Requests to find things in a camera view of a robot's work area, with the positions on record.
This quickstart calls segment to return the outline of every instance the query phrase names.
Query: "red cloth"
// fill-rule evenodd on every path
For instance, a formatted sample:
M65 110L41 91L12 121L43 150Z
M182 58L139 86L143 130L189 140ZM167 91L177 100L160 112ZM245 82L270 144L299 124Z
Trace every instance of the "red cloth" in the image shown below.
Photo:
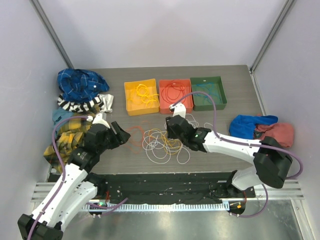
M258 124L255 130L263 133L260 140L265 139L266 136L273 137L284 148L294 144L294 127L290 123Z

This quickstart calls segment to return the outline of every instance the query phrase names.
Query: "blue cloth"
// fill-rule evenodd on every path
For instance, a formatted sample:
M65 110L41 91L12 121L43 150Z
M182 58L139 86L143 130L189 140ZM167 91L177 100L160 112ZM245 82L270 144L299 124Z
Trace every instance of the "blue cloth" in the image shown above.
M64 110L62 107L59 107L57 110L54 110L54 111L52 112L52 121L53 121L53 123L54 123L53 128L54 128L58 123L60 123L62 120L67 119L67 118L70 118L70 117L72 117L73 115L74 115L73 112L71 112L71 111L66 111L66 110ZM57 133L58 133L59 129L60 129L63 125L65 125L65 124L67 124L67 123L68 123L68 121L66 121L65 123L61 124L60 127L58 127L58 129L55 131L55 137L57 137Z
M89 70L66 68L58 73L57 81L63 99L77 104L89 102L98 93L109 90L104 77Z
M230 123L229 132L233 137L254 139L254 130L257 124L271 125L278 122L276 116L246 116L238 115Z

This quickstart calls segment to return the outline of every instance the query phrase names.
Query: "white wall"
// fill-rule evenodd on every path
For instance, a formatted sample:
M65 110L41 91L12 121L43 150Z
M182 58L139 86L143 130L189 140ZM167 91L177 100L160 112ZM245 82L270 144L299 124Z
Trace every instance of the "white wall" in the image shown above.
M76 68L251 65L285 0L40 0Z
M256 71L267 113L294 125L292 150L304 163L299 181L315 230L320 222L319 9L319 0L297 0Z
M48 173L42 156L57 107L57 73L66 65L27 0L0 1L0 36L0 236L14 240L36 182Z

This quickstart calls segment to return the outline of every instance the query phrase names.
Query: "clothing pile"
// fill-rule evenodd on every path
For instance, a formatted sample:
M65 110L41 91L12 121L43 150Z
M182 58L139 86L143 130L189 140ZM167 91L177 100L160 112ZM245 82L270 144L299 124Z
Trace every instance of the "clothing pile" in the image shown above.
M62 93L57 100L59 108L52 113L54 126L73 116L84 115L94 118L100 112L112 112L114 96L101 93L107 92L109 86L100 74L89 70L67 68L58 73L57 83ZM66 121L55 132L57 149L65 164L71 152L83 144L85 133L91 124L84 118L74 118ZM43 156L53 168L62 172L52 144L46 148Z
M278 123L276 116L238 115L229 127L230 135L241 139L273 137L282 147L294 144L294 128L290 123Z

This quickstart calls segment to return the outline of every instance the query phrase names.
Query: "gray wooden tabletop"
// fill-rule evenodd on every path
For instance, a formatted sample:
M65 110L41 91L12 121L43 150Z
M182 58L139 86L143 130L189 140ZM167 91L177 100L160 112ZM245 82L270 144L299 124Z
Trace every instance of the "gray wooden tabletop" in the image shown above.
M229 134L230 122L239 114L256 115L261 113L258 98L246 65L233 66L179 66L179 67L141 67L141 68L109 68L93 69L105 77L110 86L109 94L114 95L112 113L107 113L107 121L117 121L125 130L132 126L141 126L144 131L150 128L164 129L165 118L169 115L160 113L129 116L126 111L124 82L146 79L188 79L191 77L221 76L227 98L224 110L217 111L216 126L218 132ZM204 123L212 123L213 111L193 111L192 115L202 127ZM132 139L141 139L137 132ZM166 164L151 162L145 150L131 143L126 143L113 150L106 150L100 156L100 162L92 169L96 174L126 173L188 173L188 172L231 172L245 169L249 163L219 153L203 153L190 150L191 158L186 164L179 164L173 155ZM185 162L188 154L182 150L179 161Z

